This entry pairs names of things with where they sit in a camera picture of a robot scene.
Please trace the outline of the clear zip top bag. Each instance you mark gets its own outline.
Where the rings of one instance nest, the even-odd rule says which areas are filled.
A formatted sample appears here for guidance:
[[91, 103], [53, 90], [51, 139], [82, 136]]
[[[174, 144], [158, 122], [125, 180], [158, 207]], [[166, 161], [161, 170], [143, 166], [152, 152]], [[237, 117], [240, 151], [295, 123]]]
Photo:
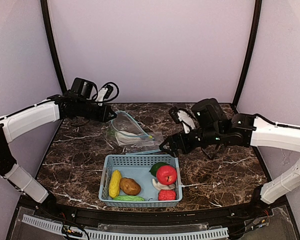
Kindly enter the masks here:
[[141, 138], [148, 138], [149, 134], [143, 130], [140, 124], [126, 111], [117, 110], [115, 112], [117, 117], [110, 121], [108, 129], [106, 131], [106, 137], [115, 142], [117, 145], [117, 141], [115, 139], [115, 133], [125, 131], [128, 133], [136, 134]]

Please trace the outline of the white bitter gourd toy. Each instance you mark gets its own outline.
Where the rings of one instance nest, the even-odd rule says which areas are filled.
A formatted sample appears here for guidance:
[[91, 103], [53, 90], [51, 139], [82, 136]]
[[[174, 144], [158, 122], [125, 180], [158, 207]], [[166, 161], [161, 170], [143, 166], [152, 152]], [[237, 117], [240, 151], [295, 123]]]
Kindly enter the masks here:
[[119, 146], [134, 145], [142, 139], [139, 135], [126, 131], [117, 131], [114, 136]]

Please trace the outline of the red apple toy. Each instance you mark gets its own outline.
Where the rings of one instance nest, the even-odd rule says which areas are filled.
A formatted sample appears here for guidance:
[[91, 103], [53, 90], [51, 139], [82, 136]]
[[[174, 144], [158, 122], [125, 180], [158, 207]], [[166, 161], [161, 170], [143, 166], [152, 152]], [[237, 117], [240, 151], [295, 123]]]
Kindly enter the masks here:
[[156, 172], [156, 178], [163, 185], [174, 184], [178, 178], [177, 170], [170, 165], [161, 166]]

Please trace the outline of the white mushroom toy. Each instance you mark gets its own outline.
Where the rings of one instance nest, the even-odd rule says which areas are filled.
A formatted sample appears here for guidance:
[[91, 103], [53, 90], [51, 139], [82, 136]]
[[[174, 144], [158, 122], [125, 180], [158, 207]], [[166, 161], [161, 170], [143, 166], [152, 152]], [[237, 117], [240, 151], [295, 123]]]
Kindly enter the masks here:
[[155, 178], [152, 179], [152, 185], [158, 191], [161, 191], [161, 190], [174, 190], [176, 188], [176, 185], [174, 183], [170, 184], [170, 185], [164, 185], [164, 184], [160, 183], [159, 181], [156, 181]]

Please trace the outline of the brown potato toy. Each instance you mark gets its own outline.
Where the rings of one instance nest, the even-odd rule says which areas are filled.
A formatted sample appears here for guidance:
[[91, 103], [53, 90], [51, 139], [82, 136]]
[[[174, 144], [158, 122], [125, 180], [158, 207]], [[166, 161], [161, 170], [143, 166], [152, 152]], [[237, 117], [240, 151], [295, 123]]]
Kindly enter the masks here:
[[119, 186], [127, 195], [136, 196], [141, 192], [141, 186], [132, 178], [123, 177], [120, 180]]

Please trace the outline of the green cucumber toy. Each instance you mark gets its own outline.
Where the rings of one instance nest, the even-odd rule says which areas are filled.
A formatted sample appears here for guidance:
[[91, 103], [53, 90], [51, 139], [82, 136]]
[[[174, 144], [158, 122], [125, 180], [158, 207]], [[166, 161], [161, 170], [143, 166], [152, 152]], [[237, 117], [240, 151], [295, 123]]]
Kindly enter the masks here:
[[126, 201], [126, 202], [143, 202], [145, 199], [137, 195], [118, 195], [113, 198], [114, 201]]

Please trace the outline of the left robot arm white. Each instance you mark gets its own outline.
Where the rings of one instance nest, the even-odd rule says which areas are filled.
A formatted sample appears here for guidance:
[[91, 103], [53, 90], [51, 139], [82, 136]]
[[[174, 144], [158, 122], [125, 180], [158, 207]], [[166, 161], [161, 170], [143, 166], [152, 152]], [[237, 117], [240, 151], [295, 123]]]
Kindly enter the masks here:
[[66, 118], [81, 117], [86, 120], [106, 123], [117, 115], [110, 106], [120, 93], [118, 85], [112, 81], [101, 87], [89, 80], [75, 78], [69, 90], [55, 94], [14, 113], [0, 116], [0, 177], [40, 205], [55, 202], [54, 195], [40, 184], [29, 167], [22, 167], [25, 160], [39, 157], [44, 149], [39, 141], [48, 143], [53, 133], [43, 133], [48, 124], [57, 125]]

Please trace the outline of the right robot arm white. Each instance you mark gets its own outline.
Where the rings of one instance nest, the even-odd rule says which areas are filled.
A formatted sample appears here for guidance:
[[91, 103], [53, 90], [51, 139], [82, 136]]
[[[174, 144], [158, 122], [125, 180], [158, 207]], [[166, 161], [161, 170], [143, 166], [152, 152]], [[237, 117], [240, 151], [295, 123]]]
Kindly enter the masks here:
[[[173, 107], [169, 115], [183, 131], [168, 136], [159, 146], [173, 157], [211, 145], [272, 147], [300, 153], [300, 126], [273, 122], [260, 114], [237, 113], [228, 119], [215, 98], [203, 99], [191, 111]], [[274, 180], [258, 186], [253, 205], [271, 205], [300, 186], [300, 159]]]

